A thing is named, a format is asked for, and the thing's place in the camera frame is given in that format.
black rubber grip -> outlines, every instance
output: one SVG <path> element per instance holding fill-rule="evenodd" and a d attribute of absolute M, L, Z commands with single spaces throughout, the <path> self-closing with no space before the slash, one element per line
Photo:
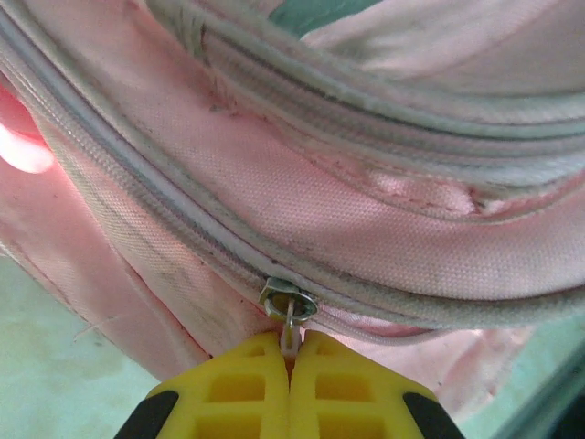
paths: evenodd
<path fill-rule="evenodd" d="M 142 401 L 114 439 L 156 439 L 171 414 L 179 394 L 162 391 Z"/>
<path fill-rule="evenodd" d="M 465 439 L 438 402 L 418 393 L 405 393 L 402 399 L 425 439 Z"/>

metal zipper pull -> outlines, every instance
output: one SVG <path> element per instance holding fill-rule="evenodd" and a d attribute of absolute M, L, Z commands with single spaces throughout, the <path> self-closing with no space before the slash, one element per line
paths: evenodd
<path fill-rule="evenodd" d="M 281 352 L 286 359 L 294 359 L 302 342 L 301 325 L 317 313 L 317 303 L 295 284 L 276 277 L 266 281 L 260 303 L 268 317 L 284 323 Z"/>

green surface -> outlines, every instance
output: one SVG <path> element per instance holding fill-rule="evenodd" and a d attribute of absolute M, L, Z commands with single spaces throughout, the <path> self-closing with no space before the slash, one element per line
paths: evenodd
<path fill-rule="evenodd" d="M 301 38 L 312 30 L 352 16 L 381 0 L 286 0 L 270 14 L 270 21 Z"/>
<path fill-rule="evenodd" d="M 545 324 L 512 366 L 507 384 L 494 401 L 461 425 L 468 439 L 495 439 L 496 433 L 525 407 L 585 339 L 585 316 Z"/>
<path fill-rule="evenodd" d="M 158 381 L 0 257 L 0 438 L 113 438 Z"/>

yellow tool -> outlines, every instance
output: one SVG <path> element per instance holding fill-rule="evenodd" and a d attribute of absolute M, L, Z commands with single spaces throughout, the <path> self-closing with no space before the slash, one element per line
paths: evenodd
<path fill-rule="evenodd" d="M 115 439 L 462 439 L 431 391 L 307 331 L 289 378 L 275 333 L 156 386 Z"/>

pink backpack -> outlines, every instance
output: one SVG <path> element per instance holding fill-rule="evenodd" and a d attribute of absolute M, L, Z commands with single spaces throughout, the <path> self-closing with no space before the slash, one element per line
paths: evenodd
<path fill-rule="evenodd" d="M 0 0 L 0 248 L 161 380 L 292 303 L 462 419 L 585 309 L 585 2 L 327 3 Z"/>

